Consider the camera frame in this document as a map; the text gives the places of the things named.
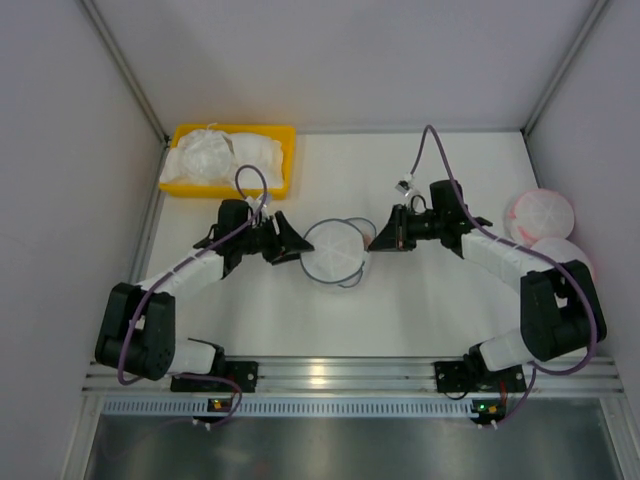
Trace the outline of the lower pink-trimmed laundry bag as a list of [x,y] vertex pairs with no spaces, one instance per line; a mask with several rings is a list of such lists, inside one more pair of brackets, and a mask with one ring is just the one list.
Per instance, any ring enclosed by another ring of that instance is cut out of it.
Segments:
[[550,257],[557,263],[566,263],[572,260],[578,260],[585,264],[593,280],[596,280],[596,273],[591,260],[588,256],[575,244],[564,238],[543,238],[538,240],[531,246],[535,252]]

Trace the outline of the pink-trimmed laundry bag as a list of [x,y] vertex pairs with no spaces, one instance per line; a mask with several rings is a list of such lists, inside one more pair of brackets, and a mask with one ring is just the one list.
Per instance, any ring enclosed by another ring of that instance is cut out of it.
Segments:
[[504,214],[505,233],[525,246],[546,238],[567,239],[574,227],[570,202],[548,189],[525,191],[508,204]]
[[596,280],[596,273],[591,260],[588,256],[575,244],[564,238],[543,238],[538,240],[531,246],[535,252],[550,257],[557,263],[566,263],[572,260],[578,260],[585,264],[593,280]]

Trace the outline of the aluminium front rail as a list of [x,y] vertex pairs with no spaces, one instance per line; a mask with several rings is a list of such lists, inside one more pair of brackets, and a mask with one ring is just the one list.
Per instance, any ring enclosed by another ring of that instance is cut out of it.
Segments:
[[[257,394],[423,394],[435,396],[444,379],[437,357],[253,357],[248,376]],[[625,393],[615,362],[597,357],[569,376],[536,375],[541,397],[616,397]]]

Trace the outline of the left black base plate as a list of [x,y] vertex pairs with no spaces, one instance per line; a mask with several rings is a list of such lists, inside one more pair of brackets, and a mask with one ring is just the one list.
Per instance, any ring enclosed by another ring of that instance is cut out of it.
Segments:
[[219,378],[233,382],[243,393],[254,393],[257,385],[259,363],[247,360],[218,362],[208,374],[182,374],[173,377],[170,391],[174,393],[231,393],[232,385]]

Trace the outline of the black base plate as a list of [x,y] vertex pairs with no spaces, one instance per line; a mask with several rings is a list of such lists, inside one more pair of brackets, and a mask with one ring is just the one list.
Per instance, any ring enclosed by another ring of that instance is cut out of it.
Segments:
[[254,393],[257,385],[259,363],[247,360],[218,362],[208,374],[182,374],[173,377],[170,391],[174,393],[231,393],[232,385],[219,378],[233,382],[243,393]]
[[521,366],[491,372],[463,360],[434,363],[436,391],[441,394],[524,393],[527,384]]

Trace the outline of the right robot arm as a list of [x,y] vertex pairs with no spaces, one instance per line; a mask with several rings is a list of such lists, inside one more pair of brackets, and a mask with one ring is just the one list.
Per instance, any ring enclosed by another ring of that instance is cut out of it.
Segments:
[[489,232],[490,222],[470,215],[457,181],[430,186],[431,205],[393,206],[371,242],[371,252],[410,252],[421,240],[437,240],[459,258],[483,267],[520,299],[520,320],[509,332],[472,346],[469,370],[492,373],[532,362],[548,362],[574,351],[594,352],[607,326],[589,267],[561,263]]

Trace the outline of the right aluminium frame post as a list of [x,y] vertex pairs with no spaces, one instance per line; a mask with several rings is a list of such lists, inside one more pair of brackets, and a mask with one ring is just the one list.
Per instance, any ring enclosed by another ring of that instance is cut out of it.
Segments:
[[562,53],[559,62],[553,68],[548,81],[540,95],[534,102],[520,132],[528,140],[539,124],[545,112],[551,105],[563,83],[567,80],[572,68],[582,54],[592,35],[610,9],[609,0],[592,1],[584,18],[580,21],[576,32],[570,37],[570,42]]

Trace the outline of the upper pink-trimmed laundry bag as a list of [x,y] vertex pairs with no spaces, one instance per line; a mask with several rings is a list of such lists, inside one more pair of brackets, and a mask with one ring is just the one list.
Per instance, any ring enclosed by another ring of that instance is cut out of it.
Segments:
[[567,239],[574,227],[570,202],[548,189],[525,191],[508,204],[504,214],[505,233],[525,246],[546,238]]

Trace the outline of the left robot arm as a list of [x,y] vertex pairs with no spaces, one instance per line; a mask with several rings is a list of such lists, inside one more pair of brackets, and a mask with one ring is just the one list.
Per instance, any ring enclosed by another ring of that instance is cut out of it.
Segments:
[[313,249],[282,212],[265,215],[262,203],[251,200],[223,201],[216,223],[177,265],[136,284],[120,282],[112,288],[95,360],[114,368],[124,386],[173,375],[212,374],[224,350],[209,341],[179,338],[178,306],[226,279],[246,256],[259,255],[278,265]]

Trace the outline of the aluminium frame post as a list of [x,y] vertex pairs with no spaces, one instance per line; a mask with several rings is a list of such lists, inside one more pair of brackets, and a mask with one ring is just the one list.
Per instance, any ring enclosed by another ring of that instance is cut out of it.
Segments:
[[106,50],[107,56],[114,65],[116,72],[128,92],[131,94],[134,102],[141,111],[145,121],[153,131],[155,137],[162,143],[168,142],[169,136],[163,128],[161,121],[152,107],[143,86],[136,77],[134,70],[129,64],[122,48],[120,47],[114,33],[104,18],[98,4],[92,0],[79,0],[76,2],[82,11],[90,27],[96,34],[99,42]]
[[609,0],[592,1],[584,18],[580,21],[576,32],[570,37],[570,42],[562,53],[559,62],[553,68],[548,81],[540,95],[534,102],[520,132],[528,140],[539,124],[545,112],[551,105],[563,83],[567,80],[572,68],[582,54],[592,35],[610,9]]

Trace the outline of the clear mesh laundry bag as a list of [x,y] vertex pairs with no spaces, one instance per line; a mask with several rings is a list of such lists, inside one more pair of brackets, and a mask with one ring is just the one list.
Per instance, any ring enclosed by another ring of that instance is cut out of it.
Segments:
[[376,235],[377,228],[364,217],[327,218],[315,223],[303,236],[314,247],[300,255],[303,273],[326,290],[356,288],[368,270],[368,247]]

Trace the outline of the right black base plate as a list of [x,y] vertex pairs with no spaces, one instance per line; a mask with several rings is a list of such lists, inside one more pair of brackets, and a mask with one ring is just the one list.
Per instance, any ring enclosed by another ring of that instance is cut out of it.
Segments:
[[463,360],[434,363],[436,391],[441,394],[524,393],[527,384],[521,366],[491,372]]

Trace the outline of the left aluminium frame post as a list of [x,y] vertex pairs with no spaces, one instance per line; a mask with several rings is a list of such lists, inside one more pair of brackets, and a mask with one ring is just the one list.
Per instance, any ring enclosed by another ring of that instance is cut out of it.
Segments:
[[143,86],[136,77],[134,70],[129,64],[122,48],[120,47],[114,33],[104,18],[98,4],[92,0],[79,0],[76,2],[82,11],[90,27],[96,34],[99,42],[106,50],[107,56],[114,65],[116,72],[128,92],[131,94],[134,102],[141,111],[145,121],[153,131],[155,137],[162,143],[168,142],[169,136],[163,128],[161,121],[152,107]]

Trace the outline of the yellow plastic bin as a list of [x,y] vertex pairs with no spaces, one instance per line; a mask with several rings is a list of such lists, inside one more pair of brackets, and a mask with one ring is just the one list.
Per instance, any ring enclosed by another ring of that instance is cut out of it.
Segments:
[[161,191],[175,197],[231,199],[238,198],[241,193],[257,196],[266,190],[272,194],[273,200],[283,200],[287,197],[291,184],[296,144],[296,129],[294,127],[274,124],[183,124],[176,128],[170,149],[178,145],[178,140],[181,137],[196,129],[220,131],[227,138],[229,134],[234,133],[254,133],[280,141],[284,152],[282,166],[284,186],[279,189],[269,189],[264,176],[256,167],[243,165],[236,173],[234,185],[229,181],[229,177],[225,183],[215,185],[168,184],[161,183],[159,178]]

